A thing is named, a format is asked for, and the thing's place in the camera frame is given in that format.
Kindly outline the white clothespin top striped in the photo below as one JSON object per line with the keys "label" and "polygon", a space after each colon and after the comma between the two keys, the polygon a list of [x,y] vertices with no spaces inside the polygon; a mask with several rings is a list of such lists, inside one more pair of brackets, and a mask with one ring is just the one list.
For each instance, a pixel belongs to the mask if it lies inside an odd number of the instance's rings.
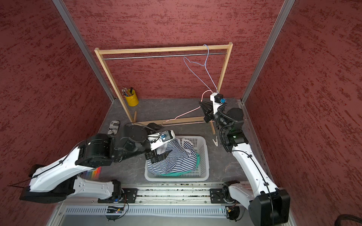
{"label": "white clothespin top striped", "polygon": [[218,147],[218,146],[219,146],[219,144],[218,144],[218,137],[215,137],[215,138],[213,138],[212,140],[213,140],[214,145],[215,145],[216,147]]}

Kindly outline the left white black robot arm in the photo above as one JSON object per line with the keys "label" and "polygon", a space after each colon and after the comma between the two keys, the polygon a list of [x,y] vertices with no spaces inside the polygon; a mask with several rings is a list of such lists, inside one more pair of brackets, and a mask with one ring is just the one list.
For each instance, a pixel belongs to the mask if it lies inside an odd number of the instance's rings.
{"label": "left white black robot arm", "polygon": [[81,178],[80,173],[120,163],[145,155],[152,163],[166,158],[157,149],[176,138],[173,130],[151,123],[128,123],[115,135],[97,134],[79,142],[66,156],[45,166],[34,165],[30,183],[23,188],[20,200],[35,203],[58,203],[70,197],[96,198],[99,203],[125,202],[121,182],[97,182]]}

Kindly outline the striped tank top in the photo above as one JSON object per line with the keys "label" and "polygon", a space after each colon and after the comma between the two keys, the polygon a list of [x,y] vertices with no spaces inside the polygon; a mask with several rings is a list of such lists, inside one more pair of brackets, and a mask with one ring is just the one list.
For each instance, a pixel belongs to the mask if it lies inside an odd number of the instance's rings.
{"label": "striped tank top", "polygon": [[174,139],[166,144],[165,151],[170,151],[167,158],[152,164],[147,161],[147,170],[157,175],[184,174],[195,170],[199,157],[193,144],[185,139]]}

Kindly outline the light blue wire hanger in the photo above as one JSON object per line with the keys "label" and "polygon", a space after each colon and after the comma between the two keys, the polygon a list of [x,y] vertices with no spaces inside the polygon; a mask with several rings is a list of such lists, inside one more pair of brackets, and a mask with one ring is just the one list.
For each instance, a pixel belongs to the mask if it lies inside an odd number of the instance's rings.
{"label": "light blue wire hanger", "polygon": [[[216,82],[214,81],[214,79],[212,78],[210,72],[208,71],[207,68],[207,63],[209,60],[209,56],[210,56],[210,48],[207,44],[203,44],[204,47],[206,47],[206,57],[204,59],[203,62],[196,62],[196,61],[192,61],[190,60],[187,56],[183,57],[183,62],[186,65],[187,69],[199,80],[203,83],[203,85],[205,85],[207,87],[208,90],[214,90],[214,92],[219,93],[219,89],[217,88]],[[203,80],[203,78],[198,74],[198,72],[201,72],[203,70],[203,72],[201,73],[202,76],[203,75],[207,75],[207,77],[209,78],[209,80],[211,81],[213,88],[210,87],[210,85],[207,84],[207,82],[205,82]]]}

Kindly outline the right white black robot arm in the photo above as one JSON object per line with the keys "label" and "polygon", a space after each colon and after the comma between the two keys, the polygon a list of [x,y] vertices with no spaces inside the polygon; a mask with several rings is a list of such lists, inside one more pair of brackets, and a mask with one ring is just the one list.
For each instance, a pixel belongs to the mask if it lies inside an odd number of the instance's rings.
{"label": "right white black robot arm", "polygon": [[244,112],[232,108],[224,112],[225,103],[200,101],[204,121],[214,121],[219,130],[219,139],[226,152],[231,153],[244,171],[251,190],[239,182],[225,183],[223,197],[226,202],[238,202],[248,210],[255,226],[276,226],[288,222],[290,196],[279,189],[269,178],[258,160],[242,129]]}

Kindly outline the pink wire hanger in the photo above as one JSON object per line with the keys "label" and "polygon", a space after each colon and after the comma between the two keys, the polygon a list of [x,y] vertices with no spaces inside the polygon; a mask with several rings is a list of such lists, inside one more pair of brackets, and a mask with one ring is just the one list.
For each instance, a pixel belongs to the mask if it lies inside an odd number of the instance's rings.
{"label": "pink wire hanger", "polygon": [[[212,93],[212,90],[209,89],[209,90],[204,91],[203,94],[202,94],[202,96],[201,96],[200,101],[203,101],[204,95],[205,95],[206,93],[208,93],[208,92],[211,92],[211,93]],[[176,119],[178,119],[178,118],[180,118],[180,117],[182,117],[182,116],[185,116],[185,115],[187,115],[187,114],[189,114],[189,113],[192,113],[192,112],[194,112],[194,111],[196,111],[196,110],[198,110],[198,109],[200,109],[200,105],[199,105],[199,107],[197,107],[197,108],[195,108],[195,109],[192,109],[192,110],[190,110],[190,111],[188,111],[188,112],[185,112],[185,113],[183,113],[183,114],[181,114],[181,115],[178,115],[178,116],[176,116],[176,117],[173,118],[173,119],[168,119],[168,120],[162,122],[161,125],[163,126],[163,125],[165,125],[165,124],[166,124],[167,122],[169,122],[169,121],[175,121]]]}

